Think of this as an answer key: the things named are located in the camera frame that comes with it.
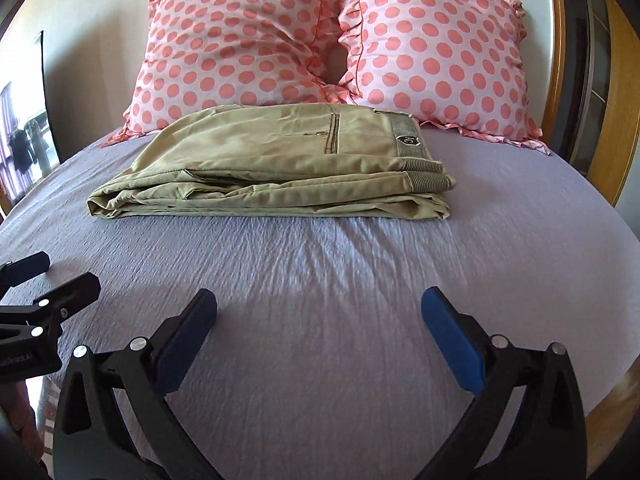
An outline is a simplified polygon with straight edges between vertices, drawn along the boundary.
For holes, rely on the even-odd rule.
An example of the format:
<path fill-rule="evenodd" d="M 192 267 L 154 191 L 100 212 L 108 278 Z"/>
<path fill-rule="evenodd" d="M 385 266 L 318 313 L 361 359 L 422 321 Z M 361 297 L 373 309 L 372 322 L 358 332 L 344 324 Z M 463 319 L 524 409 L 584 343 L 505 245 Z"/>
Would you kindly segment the person's left hand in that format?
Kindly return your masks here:
<path fill-rule="evenodd" d="M 36 426 L 35 412 L 29 403 L 26 382 L 2 385 L 0 404 L 25 451 L 39 462 L 43 456 L 44 445 Z"/>

